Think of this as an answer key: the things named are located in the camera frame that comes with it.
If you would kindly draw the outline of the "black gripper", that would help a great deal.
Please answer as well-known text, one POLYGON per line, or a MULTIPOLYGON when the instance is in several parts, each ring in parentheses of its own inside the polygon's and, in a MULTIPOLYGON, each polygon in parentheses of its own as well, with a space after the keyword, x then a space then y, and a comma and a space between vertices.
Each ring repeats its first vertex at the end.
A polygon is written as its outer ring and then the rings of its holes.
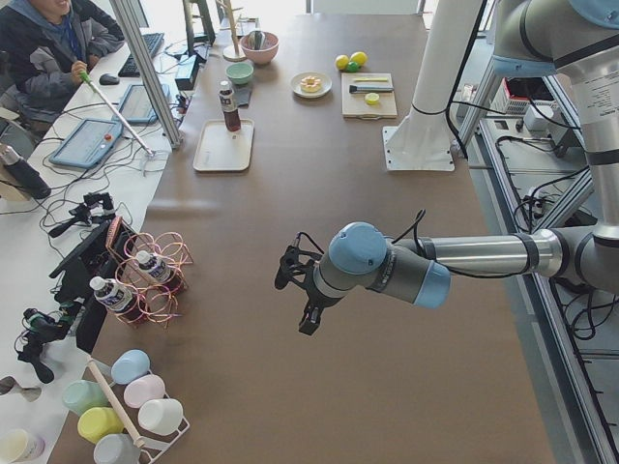
POLYGON ((309 301, 298 328, 298 331, 305 335, 313 335, 320 327, 323 302, 316 289, 313 273, 321 257, 319 252, 290 245, 287 253, 280 258, 280 265, 275 276, 274 285, 278 290, 284 289, 292 279, 306 291, 309 301))

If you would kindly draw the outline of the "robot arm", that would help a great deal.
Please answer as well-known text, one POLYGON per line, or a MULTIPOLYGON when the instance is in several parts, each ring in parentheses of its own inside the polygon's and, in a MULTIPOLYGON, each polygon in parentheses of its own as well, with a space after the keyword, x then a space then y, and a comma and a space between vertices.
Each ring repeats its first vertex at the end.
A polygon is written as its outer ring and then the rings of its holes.
POLYGON ((313 334, 325 308, 362 286, 422 307, 442 305, 452 275, 567 276, 618 290, 618 5, 614 1, 504 1, 497 11, 492 65, 501 77, 564 74, 571 82, 602 215, 588 227, 509 236, 396 238, 366 222, 344 226, 327 248, 290 244, 275 285, 302 288, 299 329, 313 334))

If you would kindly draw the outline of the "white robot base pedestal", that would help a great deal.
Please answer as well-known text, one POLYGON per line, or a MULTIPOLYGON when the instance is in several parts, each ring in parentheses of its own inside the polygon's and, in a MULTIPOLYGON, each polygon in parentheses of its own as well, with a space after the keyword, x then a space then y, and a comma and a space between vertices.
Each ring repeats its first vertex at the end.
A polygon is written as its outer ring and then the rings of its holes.
POLYGON ((451 153, 455 136, 448 124, 451 99, 485 8, 481 0, 438 3, 409 113, 398 126, 383 129, 388 170, 455 169, 451 153))

